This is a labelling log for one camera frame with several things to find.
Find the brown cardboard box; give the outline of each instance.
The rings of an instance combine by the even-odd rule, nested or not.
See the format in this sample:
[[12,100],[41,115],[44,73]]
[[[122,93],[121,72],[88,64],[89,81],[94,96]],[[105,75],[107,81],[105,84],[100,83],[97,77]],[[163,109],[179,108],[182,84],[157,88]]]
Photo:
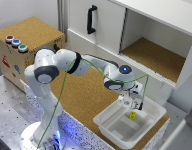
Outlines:
[[[8,35],[21,40],[22,44],[28,46],[29,51],[19,53],[18,49],[6,44],[5,38]],[[24,90],[20,79],[25,81],[24,70],[34,63],[34,54],[38,47],[43,45],[53,47],[54,44],[59,48],[65,48],[64,34],[36,17],[0,29],[0,66],[3,75]]]

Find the box handle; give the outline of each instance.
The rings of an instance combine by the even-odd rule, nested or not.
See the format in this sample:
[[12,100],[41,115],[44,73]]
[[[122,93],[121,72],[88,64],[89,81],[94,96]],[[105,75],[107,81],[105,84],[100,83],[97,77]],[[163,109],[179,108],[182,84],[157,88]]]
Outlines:
[[88,34],[92,34],[96,31],[94,28],[92,28],[92,12],[94,10],[97,10],[97,7],[94,5],[92,5],[92,8],[88,10],[88,23],[87,23]]

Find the white wall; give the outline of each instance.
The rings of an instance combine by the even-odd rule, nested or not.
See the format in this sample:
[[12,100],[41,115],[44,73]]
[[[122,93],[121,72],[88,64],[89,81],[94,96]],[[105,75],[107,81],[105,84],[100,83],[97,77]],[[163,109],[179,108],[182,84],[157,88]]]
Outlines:
[[58,29],[57,0],[0,0],[0,28],[32,16]]
[[192,108],[192,75],[179,89],[173,91],[169,102],[185,112],[188,112]]

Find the green cable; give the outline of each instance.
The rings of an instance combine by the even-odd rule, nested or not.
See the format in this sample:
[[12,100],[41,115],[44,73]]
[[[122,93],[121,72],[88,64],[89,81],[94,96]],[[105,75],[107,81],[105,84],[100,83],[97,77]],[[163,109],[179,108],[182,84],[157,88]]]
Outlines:
[[[61,96],[62,96],[62,94],[63,94],[63,89],[64,89],[64,85],[65,85],[65,80],[66,80],[67,72],[68,72],[70,66],[73,64],[73,62],[74,62],[75,60],[76,60],[76,59],[73,59],[73,60],[69,63],[69,65],[68,65],[68,68],[67,68],[67,70],[66,70],[66,73],[65,73],[65,76],[64,76],[64,79],[63,79],[63,85],[62,85],[62,87],[61,87],[61,92],[60,92],[60,95],[59,95],[57,104],[56,104],[55,109],[54,109],[54,111],[53,111],[52,117],[51,117],[51,119],[50,119],[50,121],[49,121],[49,124],[48,124],[47,128],[45,129],[45,132],[43,133],[43,135],[42,135],[42,137],[41,137],[41,139],[40,139],[40,141],[39,141],[39,143],[38,143],[38,146],[37,146],[37,149],[36,149],[36,150],[38,150],[38,148],[39,148],[39,146],[40,146],[40,143],[42,142],[43,137],[45,136],[45,134],[46,134],[49,126],[51,125],[51,122],[52,122],[52,120],[53,120],[53,118],[54,118],[54,114],[55,114],[55,112],[56,112],[57,106],[58,106],[58,104],[59,104],[59,102],[60,102],[60,99],[61,99]],[[136,79],[134,79],[134,80],[131,80],[131,81],[125,81],[125,82],[116,81],[116,80],[113,80],[113,79],[109,78],[108,76],[106,76],[106,75],[105,75],[97,66],[95,66],[92,62],[90,62],[90,61],[88,61],[88,60],[86,60],[86,59],[82,59],[82,60],[84,60],[84,61],[88,62],[89,64],[91,64],[93,67],[95,67],[95,69],[96,69],[97,71],[99,71],[103,76],[105,76],[105,77],[108,78],[109,80],[114,81],[114,82],[118,82],[118,83],[129,83],[129,82],[133,82],[133,81],[139,80],[139,79],[147,76],[147,80],[146,80],[145,87],[144,87],[144,92],[143,92],[143,97],[142,97],[142,103],[143,103],[144,97],[145,97],[145,90],[146,90],[147,82],[148,82],[148,79],[149,79],[149,75],[148,75],[148,74],[143,75],[143,76],[141,76],[141,77],[139,77],[139,78],[136,78]]]

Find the white robotic arm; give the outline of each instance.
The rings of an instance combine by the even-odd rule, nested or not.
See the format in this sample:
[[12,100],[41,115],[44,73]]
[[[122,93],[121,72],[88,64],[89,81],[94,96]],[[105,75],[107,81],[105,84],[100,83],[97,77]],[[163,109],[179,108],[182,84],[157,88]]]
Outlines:
[[[131,107],[131,109],[138,108],[138,102],[135,101],[134,98],[142,98],[142,84],[136,81],[122,83],[134,80],[134,74],[129,66],[123,65],[119,67],[118,64],[113,61],[104,60],[91,55],[80,55],[79,53],[65,49],[61,49],[55,53],[50,47],[41,47],[35,56],[34,65],[27,67],[25,70],[27,83],[35,96],[37,96],[37,100],[44,110],[41,124],[32,137],[35,146],[38,145],[41,136],[47,128],[58,101],[51,92],[49,83],[59,75],[59,70],[67,70],[70,62],[74,59],[76,60],[71,64],[68,73],[77,76],[85,74],[91,67],[91,64],[85,61],[88,60],[100,68],[110,79],[121,81],[115,82],[104,77],[104,86],[120,93],[120,96],[118,97],[119,105],[122,105],[123,107]],[[43,142],[48,141],[51,135],[56,134],[59,130],[57,120],[62,111],[63,108],[59,103],[52,123],[42,140]]]

